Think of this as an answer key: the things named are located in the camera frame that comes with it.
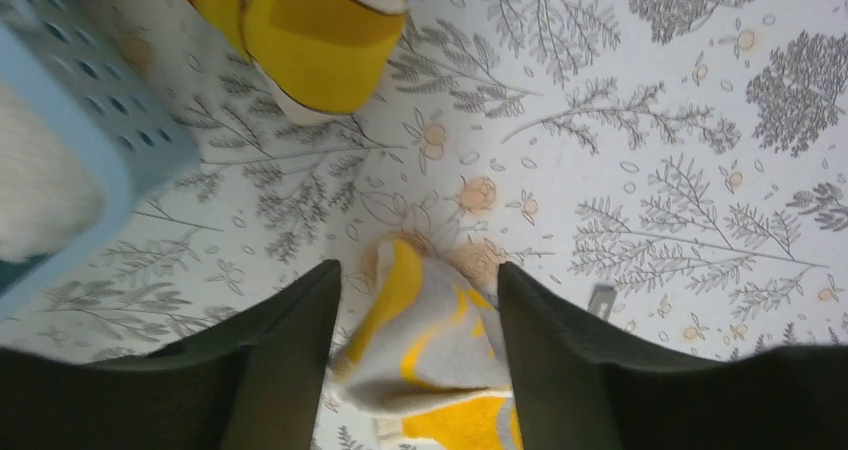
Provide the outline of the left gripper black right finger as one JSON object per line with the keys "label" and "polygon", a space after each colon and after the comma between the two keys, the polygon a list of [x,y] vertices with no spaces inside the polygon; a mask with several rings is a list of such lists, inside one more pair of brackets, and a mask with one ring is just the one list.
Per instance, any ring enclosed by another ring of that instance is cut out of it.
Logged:
{"label": "left gripper black right finger", "polygon": [[498,303],[528,449],[843,449],[847,350],[783,346],[729,362],[602,320],[520,267]]}

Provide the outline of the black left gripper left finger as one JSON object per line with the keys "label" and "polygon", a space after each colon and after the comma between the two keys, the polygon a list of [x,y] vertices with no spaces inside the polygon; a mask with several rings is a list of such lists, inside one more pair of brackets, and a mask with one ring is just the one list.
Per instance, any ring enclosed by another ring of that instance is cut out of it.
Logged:
{"label": "black left gripper left finger", "polygon": [[307,449],[341,266],[324,261],[231,318],[145,356],[71,364],[1,353],[5,449]]}

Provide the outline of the grey yellow patterned towel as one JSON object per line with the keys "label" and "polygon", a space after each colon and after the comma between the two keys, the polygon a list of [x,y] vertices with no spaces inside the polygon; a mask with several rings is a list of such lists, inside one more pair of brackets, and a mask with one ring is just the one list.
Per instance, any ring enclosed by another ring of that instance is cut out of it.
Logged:
{"label": "grey yellow patterned towel", "polygon": [[334,397],[369,415],[382,447],[521,449],[498,310],[449,264],[393,238],[377,298],[328,365]]}

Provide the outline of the cream terry towel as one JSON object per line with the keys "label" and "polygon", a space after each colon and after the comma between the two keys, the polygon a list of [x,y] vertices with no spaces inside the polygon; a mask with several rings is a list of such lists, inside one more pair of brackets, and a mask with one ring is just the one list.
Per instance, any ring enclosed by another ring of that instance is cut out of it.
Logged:
{"label": "cream terry towel", "polygon": [[100,186],[58,134],[1,86],[1,259],[53,254],[99,220]]}

